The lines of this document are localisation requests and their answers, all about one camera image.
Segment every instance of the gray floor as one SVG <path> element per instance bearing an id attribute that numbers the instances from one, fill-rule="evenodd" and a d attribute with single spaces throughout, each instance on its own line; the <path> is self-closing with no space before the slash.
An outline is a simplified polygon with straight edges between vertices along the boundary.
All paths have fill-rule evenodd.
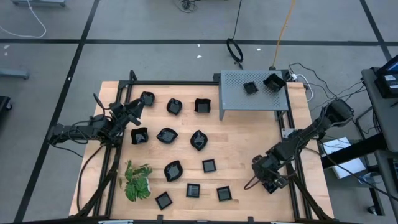
<path id="1" fill-rule="evenodd" d="M 366 2 L 384 40 L 398 41 L 398 25 L 393 16 L 398 2 Z M 236 39 L 276 40 L 289 4 L 288 0 L 243 1 Z M 79 39 L 92 5 L 93 0 L 67 0 L 66 8 L 44 6 L 34 7 L 34 11 L 47 27 L 45 39 Z M 202 0 L 197 5 L 197 11 L 185 14 L 171 0 L 101 0 L 88 38 L 223 40 L 232 36 L 238 0 Z M 40 35 L 42 31 L 28 8 L 16 7 L 9 1 L 0 2 L 0 25 L 18 34 Z M 5 38 L 14 37 L 0 32 L 0 39 Z M 359 0 L 297 0 L 283 39 L 377 41 Z M 0 95 L 10 96 L 14 103 L 0 129 L 0 169 L 6 170 L 0 182 L 0 223 L 14 220 L 76 47 L 77 44 L 0 44 L 0 68 L 28 69 L 31 73 L 29 80 L 0 78 Z M 246 70 L 266 70 L 271 65 L 274 45 L 240 47 Z M 394 56 L 398 47 L 389 47 L 389 51 Z M 378 46 L 282 45 L 276 67 L 287 68 L 294 62 L 317 71 L 337 93 L 358 82 L 362 69 L 383 65 L 386 59 Z M 92 93 L 99 92 L 101 82 L 127 79 L 130 69 L 140 80 L 211 80 L 214 73 L 238 67 L 225 45 L 85 44 L 59 122 L 70 124 L 92 115 Z M 322 84 L 311 72 L 298 66 L 293 69 L 310 83 Z M 327 100 L 322 89 L 314 86 L 313 90 L 310 108 Z M 348 103 L 356 114 L 370 105 L 366 92 L 354 95 Z M 312 117 L 316 118 L 319 111 L 313 110 Z M 373 126 L 371 117 L 365 116 L 362 124 L 364 129 Z M 359 139 L 352 124 L 331 129 L 328 134 Z M 80 154 L 84 152 L 82 146 L 65 145 Z M 80 164 L 81 159 L 69 152 L 49 149 L 25 221 L 67 217 Z M 368 189 L 347 187 L 330 175 L 330 170 L 325 173 L 336 218 L 360 223 L 395 222 L 387 198 L 382 198 L 385 217 L 368 214 Z"/>

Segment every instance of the wooden tabletop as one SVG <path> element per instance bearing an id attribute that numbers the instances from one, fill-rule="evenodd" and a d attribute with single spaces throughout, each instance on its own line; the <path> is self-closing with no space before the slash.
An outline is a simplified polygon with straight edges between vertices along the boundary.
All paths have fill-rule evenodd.
<path id="1" fill-rule="evenodd" d="M 103 82 L 99 98 L 104 105 L 114 101 L 117 86 L 118 82 Z M 288 83 L 288 88 L 295 126 L 306 128 L 312 121 L 303 85 Z M 255 221 L 294 220 L 288 187 L 277 189 L 272 195 L 261 184 L 249 190 L 243 189 L 254 175 L 251 168 L 252 158 L 264 155 L 280 141 L 279 125 L 275 121 L 273 111 L 226 111 L 224 119 L 219 121 L 218 86 L 134 85 L 131 100 L 140 97 L 142 91 L 155 94 L 154 105 L 145 107 L 141 116 L 140 127 L 148 128 L 149 142 L 132 145 L 130 132 L 138 127 L 132 123 L 128 124 L 118 170 L 118 178 L 122 180 L 123 186 L 120 188 L 117 184 L 115 189 L 111 218 L 155 220 L 157 215 L 161 214 L 164 220 L 245 221 L 248 216 L 254 217 Z M 166 111 L 166 104 L 171 98 L 183 103 L 183 110 L 178 116 Z M 211 100 L 210 114 L 198 114 L 193 111 L 196 98 Z M 100 113 L 102 110 L 97 106 L 95 114 Z M 164 144 L 156 138 L 163 128 L 172 128 L 178 132 L 178 137 L 172 144 Z M 200 152 L 190 145 L 190 138 L 197 130 L 208 136 L 208 144 Z M 98 142 L 90 141 L 82 164 L 98 146 Z M 318 149 L 315 141 L 310 141 L 308 147 Z M 98 186 L 104 152 L 104 149 L 100 151 L 85 169 L 81 181 L 81 207 Z M 203 172 L 202 160 L 206 159 L 215 160 L 216 172 Z M 131 202 L 126 198 L 124 171 L 128 160 L 132 160 L 135 166 L 149 163 L 153 168 L 154 171 L 149 176 L 152 193 L 148 199 Z M 175 160 L 181 162 L 183 175 L 174 182 L 167 182 L 164 167 Z M 302 163 L 308 191 L 325 213 L 332 217 L 319 156 L 304 150 Z M 185 196 L 187 183 L 200 184 L 200 198 Z M 233 199 L 219 202 L 216 188 L 224 186 L 230 187 Z M 173 204 L 160 210 L 155 198 L 163 192 L 168 192 Z M 298 200 L 301 202 L 301 194 L 298 190 L 297 192 Z M 104 214 L 107 197 L 106 189 L 99 214 Z M 301 217 L 305 217 L 302 203 L 299 208 Z M 70 209 L 71 215 L 75 213 L 76 191 Z"/>

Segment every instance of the potted plant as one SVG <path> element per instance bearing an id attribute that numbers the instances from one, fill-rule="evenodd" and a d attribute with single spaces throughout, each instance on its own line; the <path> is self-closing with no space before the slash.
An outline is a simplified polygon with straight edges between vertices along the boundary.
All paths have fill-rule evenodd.
<path id="1" fill-rule="evenodd" d="M 137 198 L 146 199 L 150 196 L 150 188 L 148 175 L 152 173 L 152 168 L 149 164 L 144 164 L 135 168 L 132 166 L 131 161 L 127 162 L 127 169 L 124 173 L 124 176 L 127 180 L 126 187 L 124 191 L 126 193 L 126 197 L 135 202 Z"/>

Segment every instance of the gray metal platform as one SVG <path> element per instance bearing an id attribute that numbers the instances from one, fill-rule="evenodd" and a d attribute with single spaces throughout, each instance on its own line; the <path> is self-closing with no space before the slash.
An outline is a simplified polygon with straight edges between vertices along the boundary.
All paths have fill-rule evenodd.
<path id="1" fill-rule="evenodd" d="M 263 81 L 271 74 L 282 78 L 280 71 L 240 71 L 223 70 L 220 78 L 220 121 L 225 110 L 267 110 L 287 111 L 286 92 L 282 89 L 274 93 Z M 243 84 L 254 82 L 259 90 L 248 95 Z"/>

